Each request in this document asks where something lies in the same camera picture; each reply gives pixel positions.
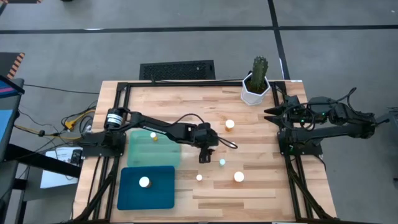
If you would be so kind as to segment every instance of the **wooden tabletop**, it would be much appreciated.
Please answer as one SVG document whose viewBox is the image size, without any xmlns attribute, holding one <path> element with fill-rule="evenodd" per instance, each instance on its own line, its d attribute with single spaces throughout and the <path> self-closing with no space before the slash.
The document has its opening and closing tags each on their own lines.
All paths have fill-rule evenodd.
<svg viewBox="0 0 398 224">
<path fill-rule="evenodd" d="M 107 110 L 113 107 L 117 83 L 105 81 L 102 84 L 93 123 L 96 132 L 103 130 Z M 298 95 L 301 102 L 307 101 L 303 83 L 286 81 L 286 86 L 289 95 Z M 241 87 L 235 86 L 133 87 L 130 110 L 167 122 L 173 122 L 186 113 L 196 113 L 211 123 L 221 137 L 235 142 L 239 148 L 230 149 L 220 144 L 211 157 L 211 163 L 199 164 L 200 150 L 181 145 L 181 165 L 176 170 L 175 206 L 168 210 L 117 209 L 120 171 L 127 166 L 127 156 L 122 156 L 111 222 L 294 221 L 285 162 L 276 138 L 278 127 L 263 119 L 264 109 L 274 107 L 272 92 L 269 91 L 263 103 L 257 106 L 245 105 L 240 96 Z M 231 132 L 224 130 L 227 119 L 235 121 Z M 182 121 L 198 124 L 195 117 Z M 220 159 L 226 160 L 224 167 L 219 166 Z M 88 158 L 83 163 L 73 205 L 75 217 L 86 207 L 96 160 L 95 157 Z M 323 164 L 314 156 L 302 156 L 302 160 L 309 191 L 327 213 L 335 216 Z M 92 196 L 97 191 L 101 163 L 102 160 Z M 241 183 L 233 180 L 237 171 L 244 173 L 245 179 Z M 198 174 L 203 176 L 201 182 L 196 181 Z M 304 217 L 302 194 L 299 190 L 297 192 Z M 104 217 L 107 198 L 108 191 L 102 199 L 100 218 Z"/>
</svg>

